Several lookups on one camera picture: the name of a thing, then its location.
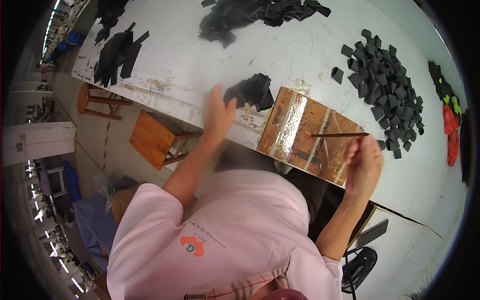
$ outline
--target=pink shirt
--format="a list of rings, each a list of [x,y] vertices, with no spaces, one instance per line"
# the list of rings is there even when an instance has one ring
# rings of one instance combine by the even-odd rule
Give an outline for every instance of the pink shirt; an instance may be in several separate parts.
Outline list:
[[[153,184],[139,187],[118,227],[107,284],[116,299],[183,299],[285,266],[289,288],[308,299],[341,299],[340,262],[307,237],[301,192],[256,170],[215,174],[185,222],[180,202]]]

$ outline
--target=left hand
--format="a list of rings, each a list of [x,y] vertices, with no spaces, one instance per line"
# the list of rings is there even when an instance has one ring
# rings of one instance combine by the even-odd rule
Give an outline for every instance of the left hand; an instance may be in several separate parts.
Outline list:
[[[215,85],[204,94],[204,136],[220,143],[232,127],[235,119],[237,99],[233,98],[225,108],[220,96],[222,85]]]

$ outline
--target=cardboard box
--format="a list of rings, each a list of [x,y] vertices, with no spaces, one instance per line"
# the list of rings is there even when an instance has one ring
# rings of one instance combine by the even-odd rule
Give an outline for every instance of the cardboard box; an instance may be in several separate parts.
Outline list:
[[[120,224],[123,214],[127,210],[130,201],[137,192],[139,186],[146,182],[141,182],[132,186],[129,189],[121,190],[110,196],[110,203],[112,204],[112,213],[115,223]]]

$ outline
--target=worker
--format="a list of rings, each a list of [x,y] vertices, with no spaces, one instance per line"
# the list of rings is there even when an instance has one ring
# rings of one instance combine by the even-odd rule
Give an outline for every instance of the worker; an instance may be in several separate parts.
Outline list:
[[[212,175],[191,217],[193,193],[235,119],[216,85],[205,96],[204,134],[163,188],[141,185],[113,241],[108,291],[116,299],[341,299],[340,259],[383,165],[378,143],[352,138],[345,196],[316,243],[302,193],[273,172]]]

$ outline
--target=wooden board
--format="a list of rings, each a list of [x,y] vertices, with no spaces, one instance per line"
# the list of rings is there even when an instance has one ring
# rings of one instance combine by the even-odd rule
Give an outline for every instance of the wooden board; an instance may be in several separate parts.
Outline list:
[[[257,150],[341,186],[347,177],[343,155],[352,138],[312,138],[310,134],[350,132],[363,132],[363,128],[283,86]]]

